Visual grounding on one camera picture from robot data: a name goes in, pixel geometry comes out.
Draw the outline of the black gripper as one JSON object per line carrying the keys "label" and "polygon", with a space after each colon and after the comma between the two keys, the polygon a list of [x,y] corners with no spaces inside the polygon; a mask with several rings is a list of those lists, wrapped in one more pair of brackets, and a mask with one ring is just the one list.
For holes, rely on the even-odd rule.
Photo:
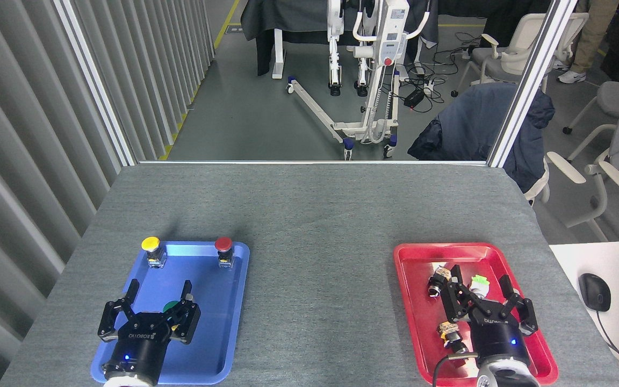
{"label": "black gripper", "polygon": [[[110,360],[103,364],[105,385],[157,385],[170,340],[191,343],[201,316],[194,302],[192,283],[185,280],[180,301],[166,313],[137,313],[135,301],[140,282],[131,280],[125,295],[106,302],[98,327],[98,337],[105,342],[117,340]],[[119,313],[128,321],[116,330]]]}
{"label": "black gripper", "polygon": [[529,355],[522,335],[531,336],[538,330],[534,304],[514,289],[509,275],[501,276],[499,285],[505,301],[496,316],[487,317],[483,306],[486,296],[463,284],[460,266],[455,264],[445,283],[445,316],[449,323],[469,320],[472,349],[478,353],[477,367],[509,358],[528,366]]}

